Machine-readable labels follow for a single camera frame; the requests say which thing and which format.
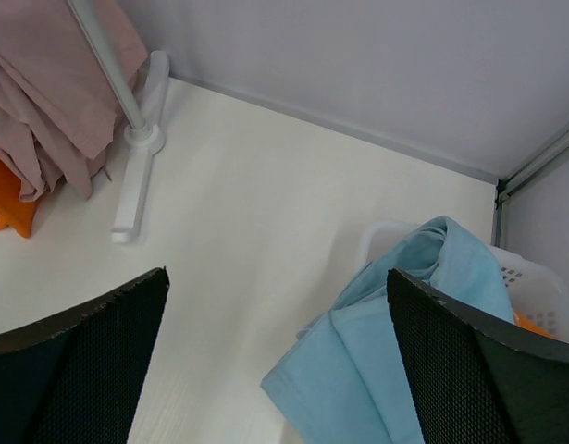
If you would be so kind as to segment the orange white patterned trousers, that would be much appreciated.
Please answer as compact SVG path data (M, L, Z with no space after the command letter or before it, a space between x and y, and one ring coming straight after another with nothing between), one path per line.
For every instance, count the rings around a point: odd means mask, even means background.
M550 334L548 331L546 331L542 327L537 326L536 324L534 324L533 322L531 322L530 320L528 320L527 318L525 318L524 316L522 316L521 314L519 314L516 311L513 312L513 319L514 319L514 323L520 328L523 328L527 331L531 331L531 332L538 334L542 337L547 337L550 339L554 338L554 336L552 334Z

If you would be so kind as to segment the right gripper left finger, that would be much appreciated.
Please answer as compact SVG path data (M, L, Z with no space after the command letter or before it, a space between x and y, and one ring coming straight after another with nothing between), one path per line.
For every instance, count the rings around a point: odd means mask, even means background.
M154 268L0 334L0 443L125 443L169 291Z

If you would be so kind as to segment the light blue trousers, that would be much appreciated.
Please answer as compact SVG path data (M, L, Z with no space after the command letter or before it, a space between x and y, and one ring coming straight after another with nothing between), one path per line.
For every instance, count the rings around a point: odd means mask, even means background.
M399 268L507 322L513 308L490 248L447 216L408 231L380 222L363 236L360 268L302 329L261 387L306 443L421 443L390 318L387 276Z

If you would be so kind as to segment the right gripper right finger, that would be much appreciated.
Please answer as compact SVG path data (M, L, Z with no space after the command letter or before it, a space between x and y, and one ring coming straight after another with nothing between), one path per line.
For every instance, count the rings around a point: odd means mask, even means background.
M388 303L427 443L569 443L569 343L393 269Z

